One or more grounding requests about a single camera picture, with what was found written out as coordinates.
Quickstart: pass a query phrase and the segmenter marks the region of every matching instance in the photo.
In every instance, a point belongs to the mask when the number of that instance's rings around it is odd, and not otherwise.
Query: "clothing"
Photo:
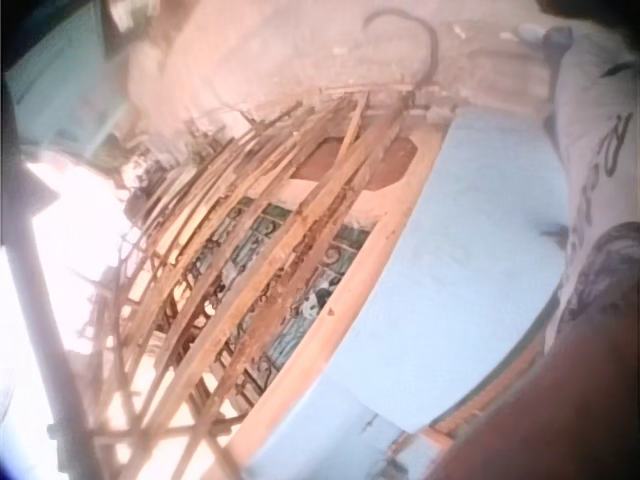
[[[574,32],[555,96],[569,195],[567,265],[545,349],[608,285],[640,272],[638,115],[637,58],[614,34]]]

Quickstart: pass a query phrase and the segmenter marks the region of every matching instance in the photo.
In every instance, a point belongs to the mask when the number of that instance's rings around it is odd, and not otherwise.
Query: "dirt ground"
[[[221,113],[230,104],[315,87],[411,82],[429,61],[422,28],[392,17],[362,28],[369,13],[389,6],[436,28],[435,90],[456,102],[544,112],[547,70],[511,33],[525,22],[552,24],[534,0],[201,1],[164,52],[149,42],[132,48],[132,101],[152,131],[171,135],[195,118],[202,126],[223,123],[234,135],[247,124],[235,112]]]

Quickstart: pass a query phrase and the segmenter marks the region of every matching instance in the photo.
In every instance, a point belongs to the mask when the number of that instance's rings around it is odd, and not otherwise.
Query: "concrete floor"
[[[222,121],[237,133],[246,128],[239,115],[221,116],[216,109],[310,87],[411,82],[428,59],[425,32],[390,17],[362,29],[369,13],[388,6],[437,29],[436,82],[447,96],[528,114],[544,111],[546,68],[537,52],[509,33],[524,22],[552,24],[534,0],[207,0],[194,8],[167,55],[149,43],[133,48],[132,100],[152,131],[168,135],[198,118]]]

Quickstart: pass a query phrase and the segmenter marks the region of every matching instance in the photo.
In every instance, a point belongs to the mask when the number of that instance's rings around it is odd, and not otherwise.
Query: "dark metal pole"
[[[23,317],[59,430],[59,449],[72,480],[103,478],[87,431],[80,392],[69,366],[44,280],[26,195],[26,167],[11,97],[2,80],[2,243],[7,249]]]

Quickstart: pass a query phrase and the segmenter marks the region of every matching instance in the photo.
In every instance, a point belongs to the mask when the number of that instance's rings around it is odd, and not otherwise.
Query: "person's arm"
[[[629,285],[601,295],[428,479],[640,478],[640,292]]]

